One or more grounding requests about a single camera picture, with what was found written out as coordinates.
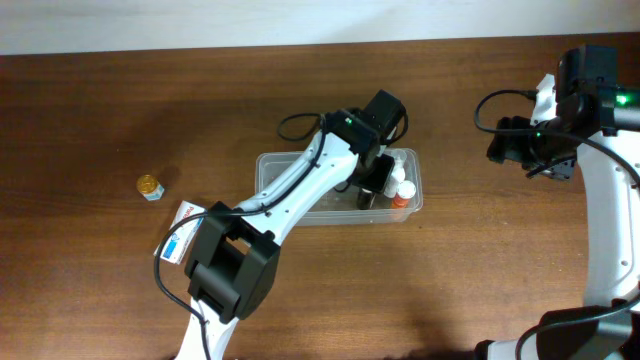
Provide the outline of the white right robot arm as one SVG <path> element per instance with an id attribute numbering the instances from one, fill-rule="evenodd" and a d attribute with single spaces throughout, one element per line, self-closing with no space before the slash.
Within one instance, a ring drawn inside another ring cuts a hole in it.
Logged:
<path id="1" fill-rule="evenodd" d="M 583 45 L 521 96 L 528 118 L 490 129 L 488 158 L 527 177 L 582 174 L 588 270 L 580 307 L 552 310 L 515 340 L 485 340 L 477 359 L 636 359 L 639 356 L 639 91 L 617 82 L 617 52 Z"/>

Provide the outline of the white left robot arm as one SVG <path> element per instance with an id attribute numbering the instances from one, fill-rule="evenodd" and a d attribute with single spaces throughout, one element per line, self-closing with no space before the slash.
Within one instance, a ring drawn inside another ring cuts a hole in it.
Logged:
<path id="1" fill-rule="evenodd" d="M 265 189 L 233 208 L 217 202 L 197 215 L 184 269 L 190 321 L 178 358 L 222 358 L 237 323 L 271 290 L 284 239 L 327 192 L 346 183 L 383 193 L 394 164 L 384 149 L 407 121 L 404 105 L 384 90 L 363 109 L 321 114 L 307 149 Z"/>

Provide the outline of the orange tube white cap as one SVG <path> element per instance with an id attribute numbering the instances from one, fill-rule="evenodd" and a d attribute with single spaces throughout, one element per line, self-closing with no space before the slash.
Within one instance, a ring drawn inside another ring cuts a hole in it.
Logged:
<path id="1" fill-rule="evenodd" d="M 391 208 L 406 208 L 411 199 L 416 195 L 416 192 L 417 188 L 413 182 L 409 180 L 401 182 L 396 189 L 396 194 L 391 202 Z"/>

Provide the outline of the dark bottle white cap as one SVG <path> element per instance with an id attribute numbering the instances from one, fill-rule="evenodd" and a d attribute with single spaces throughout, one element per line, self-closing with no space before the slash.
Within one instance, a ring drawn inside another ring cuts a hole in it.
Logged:
<path id="1" fill-rule="evenodd" d="M 356 205 L 359 210 L 370 210 L 373 207 L 376 194 L 365 188 L 360 188 L 356 200 Z"/>

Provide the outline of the white blue toothpaste box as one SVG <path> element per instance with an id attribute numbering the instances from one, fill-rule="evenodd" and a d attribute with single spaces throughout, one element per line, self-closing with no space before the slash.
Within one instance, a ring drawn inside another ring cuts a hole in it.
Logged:
<path id="1" fill-rule="evenodd" d="M 171 226 L 174 226 L 184 218 L 195 214 L 201 214 L 205 211 L 206 209 L 201 206 L 187 201 L 182 201 Z M 188 249 L 193 237 L 195 236 L 201 222 L 202 218 L 198 218 L 185 223 L 180 228 L 178 228 L 169 237 L 169 240 L 162 250 L 160 258 L 171 264 L 179 265 L 182 262 L 186 250 Z"/>

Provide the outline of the white bottle clear cap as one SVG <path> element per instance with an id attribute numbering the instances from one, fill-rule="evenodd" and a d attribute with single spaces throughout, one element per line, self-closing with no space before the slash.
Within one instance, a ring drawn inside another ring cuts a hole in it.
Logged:
<path id="1" fill-rule="evenodd" d="M 394 160 L 394 166 L 385 187 L 384 196 L 392 199 L 397 193 L 398 186 L 405 180 L 406 171 L 404 164 L 407 159 L 407 154 L 404 150 L 395 149 L 390 153 L 390 156 Z"/>

